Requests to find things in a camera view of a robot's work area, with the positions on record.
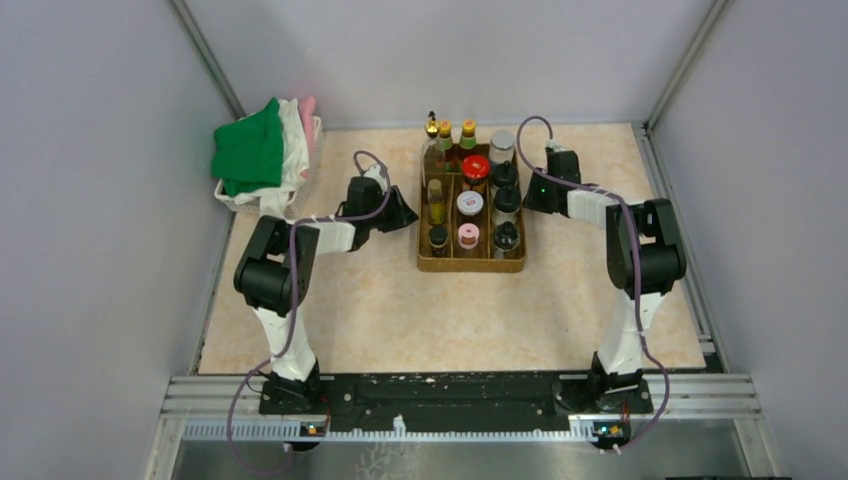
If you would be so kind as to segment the white lid sauce jar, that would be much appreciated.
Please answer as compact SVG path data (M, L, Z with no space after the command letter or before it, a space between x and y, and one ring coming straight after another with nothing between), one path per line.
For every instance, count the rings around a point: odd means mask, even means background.
M457 224L480 225L485 201L483 196L474 190L461 192L456 198Z

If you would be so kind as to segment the red lid sauce jar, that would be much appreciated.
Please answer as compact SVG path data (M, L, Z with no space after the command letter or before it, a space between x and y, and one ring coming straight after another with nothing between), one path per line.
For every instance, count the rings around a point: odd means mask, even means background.
M490 171L491 164L485 156L469 155L466 157L460 166L463 190L484 194Z

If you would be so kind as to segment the black cap soy bottle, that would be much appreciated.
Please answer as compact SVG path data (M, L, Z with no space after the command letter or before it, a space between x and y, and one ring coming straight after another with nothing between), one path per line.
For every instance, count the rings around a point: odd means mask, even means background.
M428 232L430 255L433 258L444 257L447 252L448 240L448 229L444 225L431 227Z

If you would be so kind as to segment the black cap dark jar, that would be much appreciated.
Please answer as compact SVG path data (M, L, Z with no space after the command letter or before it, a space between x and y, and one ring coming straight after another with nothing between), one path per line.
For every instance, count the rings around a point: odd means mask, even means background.
M493 231L492 244L494 259L517 259L521 235L516 224L511 221L498 224Z

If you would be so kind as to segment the black lid clear jar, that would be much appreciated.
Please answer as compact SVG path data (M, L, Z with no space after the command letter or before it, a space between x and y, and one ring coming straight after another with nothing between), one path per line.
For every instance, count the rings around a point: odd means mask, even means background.
M499 188L493 199L492 224L498 227L506 222L517 223L522 196L517 186Z
M494 198L501 188L512 188L518 183L517 168L509 161L493 163L489 174L489 193Z

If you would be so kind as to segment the silver lid salt jar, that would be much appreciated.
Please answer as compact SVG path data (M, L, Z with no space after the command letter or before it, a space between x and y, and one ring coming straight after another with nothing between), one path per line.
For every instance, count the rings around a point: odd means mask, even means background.
M495 131L489 141L488 158L492 165L511 163L515 151L514 134L508 130Z

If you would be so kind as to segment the tall glass oil bottle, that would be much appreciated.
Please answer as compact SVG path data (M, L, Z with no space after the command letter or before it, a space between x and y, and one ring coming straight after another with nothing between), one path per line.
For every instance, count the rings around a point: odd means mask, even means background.
M445 152L440 139L440 124L436 114L430 111L425 123L426 139L421 149L421 173L424 183L431 177L444 172Z

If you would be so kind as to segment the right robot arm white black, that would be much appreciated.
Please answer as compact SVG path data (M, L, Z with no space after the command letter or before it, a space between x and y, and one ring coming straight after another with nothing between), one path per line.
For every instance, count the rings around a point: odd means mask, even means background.
M658 308L687 270L679 226L664 198L632 203L581 181L578 155L549 145L546 166L535 168L523 206L597 226L605 234L606 270L616 290L612 319L588 373L586 397L612 412L638 390L647 332Z

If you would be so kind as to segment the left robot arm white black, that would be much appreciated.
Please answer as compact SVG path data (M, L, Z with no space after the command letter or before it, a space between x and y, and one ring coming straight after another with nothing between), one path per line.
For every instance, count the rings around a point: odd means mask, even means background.
M319 404L319 364L298 318L316 257L355 252L372 231L390 233L418 219L397 186L360 176L350 181L333 215L258 220L237 265L234 287L260 320L270 347L265 402L302 414Z

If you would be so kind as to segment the yellow label pepper shaker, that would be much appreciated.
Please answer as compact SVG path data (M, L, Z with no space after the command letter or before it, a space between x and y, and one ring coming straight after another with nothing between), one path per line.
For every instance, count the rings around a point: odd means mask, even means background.
M427 207L428 217L431 225L444 225L447 214L442 182L439 179L431 179L427 183Z

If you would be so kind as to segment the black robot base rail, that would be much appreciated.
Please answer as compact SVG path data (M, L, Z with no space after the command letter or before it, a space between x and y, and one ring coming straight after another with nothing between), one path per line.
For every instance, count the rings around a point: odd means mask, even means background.
M598 414L589 435L597 446L628 442L630 421L651 414L645 381L601 390L589 372L503 371L313 374L304 382L267 375L262 415L302 418L301 434L530 434L567 432L579 414Z

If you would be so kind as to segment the woven wicker divided tray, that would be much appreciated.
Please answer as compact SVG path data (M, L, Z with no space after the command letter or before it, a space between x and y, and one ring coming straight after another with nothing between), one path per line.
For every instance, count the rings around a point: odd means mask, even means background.
M475 148L475 152L473 155L482 155L485 156L488 160L488 152L489 152L489 144L481 143L478 144ZM460 226L457 224L457 215L456 215L456 198L457 196L463 192L462 186L462 177L460 174L460 166L461 163L458 158L456 160L456 171L455 172L443 172L440 174L436 174L431 179L439 179L442 182L443 192L444 192L444 200L445 200L445 209L446 209L446 222L444 226L448 229L448 247L446 255L442 258L433 258L430 255L430 247L428 241L428 232L431 227L428 217L428 207L427 207L427 183L424 183L422 173L420 172L420 181L419 181L419 190L420 190L420 200L418 204L419 215L421 217L418 233L417 233L417 266L420 270L425 272L478 272L478 273L517 273L524 268L526 257L527 257L527 233L524 222L523 209L521 206L520 212L518 214L518 219L516 226L519 229L521 235L521 245L519 249L519 257L517 259L504 259L497 260L493 258L493 244L492 237L493 231L495 227L492 224L492 210L493 210L493 199L490 197L489 193L489 177L486 185L486 192L481 194L485 201L484 210L482 212L482 218L480 225L478 226L480 229L480 257L479 258L459 258L456 255L456 236L457 236L457 228ZM511 162L516 168L517 167L517 157L514 153L513 160ZM518 173L518 183L516 185L520 190L520 182L519 182L519 173Z

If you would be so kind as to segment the yellow cap chili sauce bottle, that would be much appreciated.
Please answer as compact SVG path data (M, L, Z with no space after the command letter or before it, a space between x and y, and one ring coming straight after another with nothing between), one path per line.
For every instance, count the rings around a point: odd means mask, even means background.
M443 169L445 172L455 172L457 169L456 145L453 140L452 123L449 120L439 122L438 138L440 148L444 153Z

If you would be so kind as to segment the pink lid spice jar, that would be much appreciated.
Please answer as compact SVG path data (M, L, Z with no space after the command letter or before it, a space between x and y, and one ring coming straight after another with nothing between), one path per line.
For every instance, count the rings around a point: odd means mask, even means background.
M480 229L474 223L463 223L457 228L456 255L459 258L480 257Z

